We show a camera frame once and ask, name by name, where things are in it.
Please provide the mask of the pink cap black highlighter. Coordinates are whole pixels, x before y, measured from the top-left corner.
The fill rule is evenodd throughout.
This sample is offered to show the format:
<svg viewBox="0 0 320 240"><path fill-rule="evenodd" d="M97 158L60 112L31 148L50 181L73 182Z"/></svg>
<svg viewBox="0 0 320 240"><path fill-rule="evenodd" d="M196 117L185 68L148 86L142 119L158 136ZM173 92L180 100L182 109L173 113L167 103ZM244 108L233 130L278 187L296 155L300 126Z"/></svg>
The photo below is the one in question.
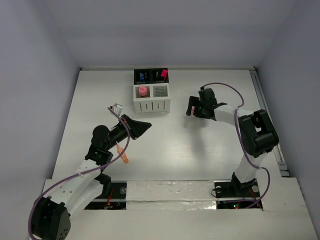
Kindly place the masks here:
<svg viewBox="0 0 320 240"><path fill-rule="evenodd" d="M165 81L165 79L167 78L167 75L168 75L168 71L166 69L163 69L160 76L161 76L161 79L163 81Z"/></svg>

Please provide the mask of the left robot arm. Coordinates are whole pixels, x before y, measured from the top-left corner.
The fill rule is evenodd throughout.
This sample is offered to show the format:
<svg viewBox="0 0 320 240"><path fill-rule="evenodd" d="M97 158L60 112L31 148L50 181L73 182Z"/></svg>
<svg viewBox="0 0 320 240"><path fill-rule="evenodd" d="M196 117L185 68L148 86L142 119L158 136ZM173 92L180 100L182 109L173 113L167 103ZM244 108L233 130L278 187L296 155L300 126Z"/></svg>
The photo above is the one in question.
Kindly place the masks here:
<svg viewBox="0 0 320 240"><path fill-rule="evenodd" d="M35 200L28 219L32 240L64 240L72 221L92 200L111 194L111 178L103 171L125 151L114 157L110 150L123 140L138 139L152 126L125 114L117 119L118 124L112 129L105 125L95 127L88 153L76 172L53 184Z"/></svg>

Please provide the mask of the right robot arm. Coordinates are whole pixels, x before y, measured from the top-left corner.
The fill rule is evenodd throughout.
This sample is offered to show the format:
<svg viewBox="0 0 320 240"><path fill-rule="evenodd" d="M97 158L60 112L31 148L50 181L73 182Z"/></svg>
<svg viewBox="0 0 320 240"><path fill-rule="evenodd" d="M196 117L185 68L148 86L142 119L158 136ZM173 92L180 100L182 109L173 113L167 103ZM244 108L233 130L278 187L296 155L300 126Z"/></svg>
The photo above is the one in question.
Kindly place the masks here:
<svg viewBox="0 0 320 240"><path fill-rule="evenodd" d="M238 168L232 173L227 187L222 187L220 194L230 190L235 196L242 196L252 187L256 173L268 153L279 144L278 134L268 113L263 110L246 111L227 103L218 103L211 88L202 87L199 96L190 96L186 110L187 116L209 119L235 127L243 157Z"/></svg>

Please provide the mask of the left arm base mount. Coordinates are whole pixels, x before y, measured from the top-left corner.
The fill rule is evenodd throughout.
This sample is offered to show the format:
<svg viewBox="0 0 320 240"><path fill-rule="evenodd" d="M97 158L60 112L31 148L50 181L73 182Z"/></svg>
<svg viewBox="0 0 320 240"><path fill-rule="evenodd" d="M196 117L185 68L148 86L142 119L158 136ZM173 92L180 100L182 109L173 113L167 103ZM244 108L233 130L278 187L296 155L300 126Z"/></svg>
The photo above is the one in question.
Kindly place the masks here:
<svg viewBox="0 0 320 240"><path fill-rule="evenodd" d="M92 200L85 210L125 210L127 208L127 181L108 180L102 194Z"/></svg>

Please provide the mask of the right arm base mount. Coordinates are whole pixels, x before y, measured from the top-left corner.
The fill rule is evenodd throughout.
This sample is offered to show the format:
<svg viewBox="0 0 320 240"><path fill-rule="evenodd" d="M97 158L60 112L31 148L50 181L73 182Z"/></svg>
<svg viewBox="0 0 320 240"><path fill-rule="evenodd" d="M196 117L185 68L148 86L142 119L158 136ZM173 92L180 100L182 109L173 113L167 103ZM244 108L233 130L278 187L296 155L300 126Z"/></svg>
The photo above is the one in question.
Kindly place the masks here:
<svg viewBox="0 0 320 240"><path fill-rule="evenodd" d="M255 177L249 182L241 183L233 173L231 180L215 182L210 194L216 199L218 210L263 208L260 189Z"/></svg>

